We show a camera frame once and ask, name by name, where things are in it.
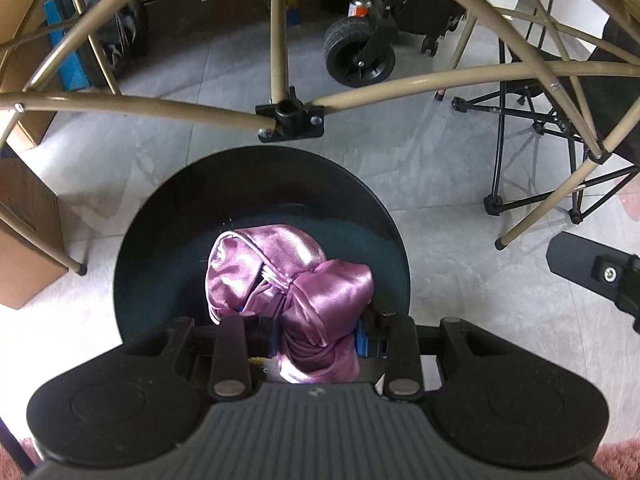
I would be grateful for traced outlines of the purple satin bow bonnet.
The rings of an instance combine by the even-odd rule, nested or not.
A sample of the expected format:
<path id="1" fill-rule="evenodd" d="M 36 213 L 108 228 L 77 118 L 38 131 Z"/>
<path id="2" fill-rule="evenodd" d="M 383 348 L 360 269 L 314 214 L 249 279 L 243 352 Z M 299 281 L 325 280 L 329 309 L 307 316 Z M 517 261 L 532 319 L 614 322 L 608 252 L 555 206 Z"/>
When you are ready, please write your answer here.
<path id="1" fill-rule="evenodd" d="M 306 232 L 268 224 L 221 233 L 205 273 L 210 319 L 258 315 L 280 321 L 279 374 L 292 384 L 353 382 L 355 330 L 374 294 L 365 264 L 329 259 Z"/>

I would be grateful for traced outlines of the black round trash bin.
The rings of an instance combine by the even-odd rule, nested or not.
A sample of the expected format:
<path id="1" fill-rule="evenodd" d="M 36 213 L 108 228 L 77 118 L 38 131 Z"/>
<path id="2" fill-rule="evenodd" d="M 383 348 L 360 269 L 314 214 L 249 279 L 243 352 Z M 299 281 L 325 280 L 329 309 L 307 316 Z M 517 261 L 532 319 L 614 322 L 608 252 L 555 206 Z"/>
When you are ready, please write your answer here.
<path id="1" fill-rule="evenodd" d="M 205 325 L 236 310 L 272 315 L 314 272 L 339 306 L 364 275 L 372 308 L 409 310 L 404 243 L 354 174 L 282 146 L 213 154 L 172 176 L 134 216 L 115 266 L 119 335 L 132 341 L 182 316 Z"/>

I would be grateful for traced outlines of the black folding chair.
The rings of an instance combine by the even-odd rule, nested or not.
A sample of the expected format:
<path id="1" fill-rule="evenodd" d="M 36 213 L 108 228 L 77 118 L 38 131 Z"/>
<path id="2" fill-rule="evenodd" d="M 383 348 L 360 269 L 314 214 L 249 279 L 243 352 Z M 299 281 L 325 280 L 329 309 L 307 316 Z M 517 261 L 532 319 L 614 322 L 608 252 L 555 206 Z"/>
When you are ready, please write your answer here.
<path id="1" fill-rule="evenodd" d="M 580 80 L 585 92 L 587 104 L 591 110 L 594 126 L 599 141 L 613 131 L 614 127 L 627 113 L 629 107 L 639 97 L 639 79 L 637 77 L 605 77 L 585 76 Z M 550 99 L 551 108 L 547 113 L 535 110 L 534 99 L 537 96 L 548 96 L 550 93 L 541 88 L 536 80 L 519 79 L 502 82 L 499 89 L 466 100 L 455 96 L 451 106 L 460 113 L 469 110 L 492 113 L 498 116 L 497 145 L 492 170 L 490 193 L 484 198 L 486 214 L 498 216 L 506 211 L 538 204 L 548 195 L 538 194 L 506 203 L 499 195 L 500 178 L 502 176 L 502 161 L 504 141 L 506 140 L 506 118 L 517 117 L 529 119 L 534 133 L 538 136 L 555 136 L 566 141 L 570 171 L 577 169 L 578 145 L 584 141 L 577 129 L 570 122 L 555 99 Z M 634 126 L 623 141 L 617 145 L 613 153 L 629 162 L 623 169 L 604 174 L 600 177 L 585 180 L 572 193 L 572 206 L 568 211 L 570 221 L 579 224 L 585 218 L 604 205 L 617 192 L 639 175 L 639 128 Z"/>

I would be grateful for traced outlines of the pink rug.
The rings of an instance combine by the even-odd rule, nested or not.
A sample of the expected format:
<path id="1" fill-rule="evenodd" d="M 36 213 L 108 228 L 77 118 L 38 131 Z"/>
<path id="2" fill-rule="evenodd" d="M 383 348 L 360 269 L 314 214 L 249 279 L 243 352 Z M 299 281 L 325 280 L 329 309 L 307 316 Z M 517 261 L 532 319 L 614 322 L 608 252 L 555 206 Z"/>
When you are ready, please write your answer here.
<path id="1" fill-rule="evenodd" d="M 601 445 L 593 463 L 614 480 L 640 480 L 640 441 Z"/>

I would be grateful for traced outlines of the black wagon wheel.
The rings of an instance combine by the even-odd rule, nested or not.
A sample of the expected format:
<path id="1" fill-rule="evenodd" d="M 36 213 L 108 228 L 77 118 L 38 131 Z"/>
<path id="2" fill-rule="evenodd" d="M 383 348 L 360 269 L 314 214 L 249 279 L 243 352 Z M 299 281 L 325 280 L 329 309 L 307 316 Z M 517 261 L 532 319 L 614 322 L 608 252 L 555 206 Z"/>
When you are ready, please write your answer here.
<path id="1" fill-rule="evenodd" d="M 374 26 L 367 18 L 340 18 L 324 36 L 324 64 L 330 76 L 350 88 L 378 84 L 392 73 L 395 52 L 386 44 L 382 52 L 366 61 L 361 58 L 374 37 Z"/>

